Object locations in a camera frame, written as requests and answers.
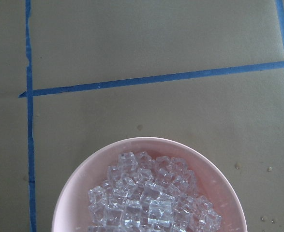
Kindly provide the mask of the pink ice bowl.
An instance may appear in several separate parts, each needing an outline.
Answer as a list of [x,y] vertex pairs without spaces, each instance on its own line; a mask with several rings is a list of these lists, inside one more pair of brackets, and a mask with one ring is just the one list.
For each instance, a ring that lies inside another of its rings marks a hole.
[[206,157],[181,143],[156,137],[136,137],[109,144],[90,155],[70,176],[58,198],[52,221],[53,232],[86,232],[91,224],[88,190],[107,177],[107,168],[118,155],[146,151],[152,158],[181,157],[195,172],[202,194],[222,216],[220,231],[245,232],[246,219],[239,199],[223,173]]

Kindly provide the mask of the clear ice cubes pile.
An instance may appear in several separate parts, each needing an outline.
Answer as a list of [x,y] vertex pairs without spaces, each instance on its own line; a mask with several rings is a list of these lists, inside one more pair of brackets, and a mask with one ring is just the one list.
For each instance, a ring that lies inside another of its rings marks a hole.
[[183,158],[120,154],[88,196],[90,232],[216,232],[221,226]]

